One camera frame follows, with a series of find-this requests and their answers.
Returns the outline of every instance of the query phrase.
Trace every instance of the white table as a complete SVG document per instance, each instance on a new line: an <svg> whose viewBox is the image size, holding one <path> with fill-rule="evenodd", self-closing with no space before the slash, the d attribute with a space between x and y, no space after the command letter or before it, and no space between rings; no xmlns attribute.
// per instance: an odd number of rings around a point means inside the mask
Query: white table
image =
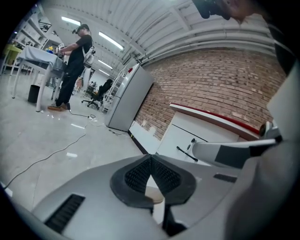
<svg viewBox="0 0 300 240"><path fill-rule="evenodd" d="M26 65L28 67L31 67L36 70L35 76L31 82L31 85L34 85L37 81L38 74L42 73L44 74L42 78L42 83L39 89L38 97L37 97L37 107L36 107L36 112L41 111L41 101L42 101L42 96L44 93L44 88L46 85L46 82L51 78L51 77L57 77L59 78L59 82L56 85L55 88L55 93L53 96L52 103L54 103L58 89L60 86L60 82L63 77L63 68L65 66L65 63L62 62L61 59L59 59L56 55L53 55L51 53L45 52L43 50L27 46L22 53L18 56L18 60L21 60L17 75L15 77L15 84L14 84L14 90L13 90L13 95L12 98L15 98L16 95L16 88L18 85L18 80L19 80L19 75L20 71L23 67L23 65Z"/></svg>

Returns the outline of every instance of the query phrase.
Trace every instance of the red trim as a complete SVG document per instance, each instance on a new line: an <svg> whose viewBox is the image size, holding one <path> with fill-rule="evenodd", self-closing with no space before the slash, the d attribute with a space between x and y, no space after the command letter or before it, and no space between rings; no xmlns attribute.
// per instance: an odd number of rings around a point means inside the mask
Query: red trim
<svg viewBox="0 0 300 240"><path fill-rule="evenodd" d="M213 113L213 112L208 112L208 111L205 111L205 110L200 110L198 108L194 108L194 107L188 107L188 106L184 106L184 105L181 105L181 104L176 104L176 103L170 103L170 104L173 104L173 105L178 105L178 106L182 106L182 107L187 107L187 108L190 108L190 109L194 109L194 110L197 110L197 111L200 111L200 112L203 112L203 113L207 113L207 114L210 114L210 115L213 115L213 116L216 116L216 117L219 117L219 118L222 118L222 119L225 119L227 121L230 121L230 122L233 122L235 123L236 125L239 125L255 134L259 134L259 130L255 129L254 127L251 127L245 123L242 123L240 121L237 121L235 119L231 119L231 118L228 118L228 117L225 117L225 116L222 116L220 114L217 114L217 113Z"/></svg>

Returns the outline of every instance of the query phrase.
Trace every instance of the black cable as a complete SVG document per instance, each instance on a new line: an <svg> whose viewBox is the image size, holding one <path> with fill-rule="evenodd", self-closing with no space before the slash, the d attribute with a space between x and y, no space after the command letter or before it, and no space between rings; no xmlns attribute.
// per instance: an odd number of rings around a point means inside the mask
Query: black cable
<svg viewBox="0 0 300 240"><path fill-rule="evenodd" d="M86 117L86 118L96 118L96 116L94 114L91 114L90 116L85 116L85 115L81 115L81 114L75 114L75 113L71 113L71 110L69 110L70 114L72 115L76 115L76 116L83 116L83 117Z"/></svg>
<svg viewBox="0 0 300 240"><path fill-rule="evenodd" d="M8 184L7 184L5 187L3 187L3 190L7 189L8 186L13 182L13 180L15 180L18 176L20 176L21 174L23 174L24 172L26 172L28 169L30 169L34 164L37 164L37 163L42 162L42 161L45 161L45 160L47 160L48 158L50 158L52 155L54 155L55 153L60 152L60 151L63 151L63 150L66 150L69 146L71 146L71 145L73 145L74 143L78 142L79 139L81 139L82 137L84 137L84 136L86 135L86 129L85 129L85 128L86 128L87 125L88 125L88 124L86 124L86 125L84 126L84 135L82 135L81 137L79 137L75 142L72 142L72 143L69 144L67 147L65 147L65 148L63 148L63 149L60 149L60 150L57 150L57 151L51 153L49 156L47 156L47 157L45 157L45 158L43 158L43 159L40 159L40 160L38 160L38 161L36 161L36 162L30 164L25 170L23 170L22 172L18 173L16 176L14 176L14 177L8 182Z"/></svg>
<svg viewBox="0 0 300 240"><path fill-rule="evenodd" d="M127 132L123 132L123 133L117 133L117 132L115 132L115 131L113 131L113 130L111 130L111 129L109 129L109 128L107 128L108 129L108 131L110 131L110 132L112 132L113 134L116 134L116 135L123 135L123 134L126 134Z"/></svg>

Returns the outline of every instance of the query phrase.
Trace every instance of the black trash can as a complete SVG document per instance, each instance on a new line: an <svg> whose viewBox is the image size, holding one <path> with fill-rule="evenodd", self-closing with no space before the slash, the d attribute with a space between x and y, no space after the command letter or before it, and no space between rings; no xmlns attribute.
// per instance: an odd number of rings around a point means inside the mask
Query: black trash can
<svg viewBox="0 0 300 240"><path fill-rule="evenodd" d="M28 95L28 102L37 103L38 92L39 92L39 86L31 85L29 95Z"/></svg>

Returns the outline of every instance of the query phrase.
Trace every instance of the brick wall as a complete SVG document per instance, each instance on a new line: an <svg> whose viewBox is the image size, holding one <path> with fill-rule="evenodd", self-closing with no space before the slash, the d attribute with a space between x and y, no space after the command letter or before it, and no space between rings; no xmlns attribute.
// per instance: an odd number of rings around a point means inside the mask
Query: brick wall
<svg viewBox="0 0 300 240"><path fill-rule="evenodd" d="M159 140L170 124L177 103L218 113L256 129L272 120L266 104L285 74L277 59L258 52L213 49L176 55L144 67L154 85L136 121L156 128Z"/></svg>

